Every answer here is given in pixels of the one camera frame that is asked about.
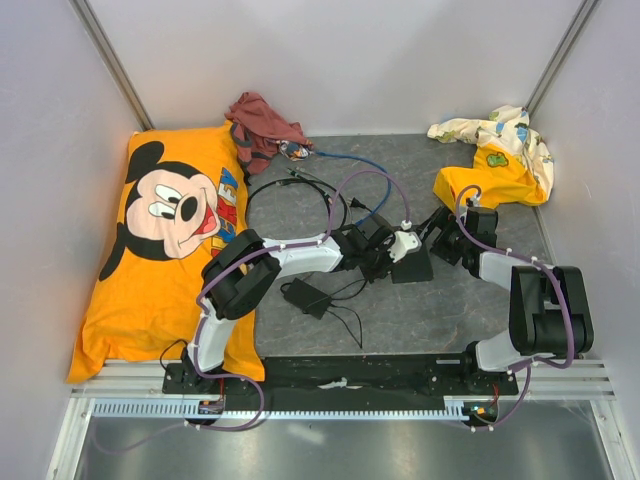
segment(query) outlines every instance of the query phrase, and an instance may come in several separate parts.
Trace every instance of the mickey mouse ear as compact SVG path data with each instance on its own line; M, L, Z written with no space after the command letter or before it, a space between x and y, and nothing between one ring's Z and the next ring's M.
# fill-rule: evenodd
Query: mickey mouse ear
M100 270L100 275L98 275L98 280L103 281L111 276L111 274L118 268L120 265L120 260L122 260L122 256L124 255L124 250L126 248L125 245L125 236L126 236L126 227L122 223L118 223L116 226L116 241L113 244L113 248L111 249L111 254L109 258L107 258L104 267Z
M149 142L140 145L131 154L126 183L131 183L144 177L153 170L162 158L164 144L162 142Z

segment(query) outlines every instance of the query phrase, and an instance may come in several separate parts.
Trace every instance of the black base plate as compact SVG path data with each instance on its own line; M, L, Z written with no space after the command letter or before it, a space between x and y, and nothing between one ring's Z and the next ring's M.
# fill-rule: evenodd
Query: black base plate
M267 411L440 410L443 396L492 397L493 384L501 395L518 393L506 374L469 374L467 360L465 354L267 357L261 386ZM217 382L194 382L184 375L188 370L181 363L169 364L163 392L220 392ZM319 388L342 379L360 388ZM258 394L247 382L225 380L224 393L227 411L258 408Z

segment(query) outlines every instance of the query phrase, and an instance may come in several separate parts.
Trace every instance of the red cloth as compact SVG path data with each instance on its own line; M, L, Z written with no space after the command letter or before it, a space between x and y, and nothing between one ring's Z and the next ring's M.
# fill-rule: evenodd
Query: red cloth
M231 135L238 146L238 160L251 175L269 166L279 140L312 145L299 123L288 123L255 92L243 93L229 110L225 117L234 123Z

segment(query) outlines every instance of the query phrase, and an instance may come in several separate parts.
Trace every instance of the orange pillowcase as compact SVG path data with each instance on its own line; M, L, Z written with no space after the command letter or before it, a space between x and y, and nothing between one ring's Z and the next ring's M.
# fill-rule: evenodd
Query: orange pillowcase
M68 382L95 375L106 359L157 360L175 340L192 340L200 273L247 228L248 192L230 127L131 138L116 241L78 334ZM255 312L237 322L223 368L260 381L254 326ZM181 348L165 358L178 358Z

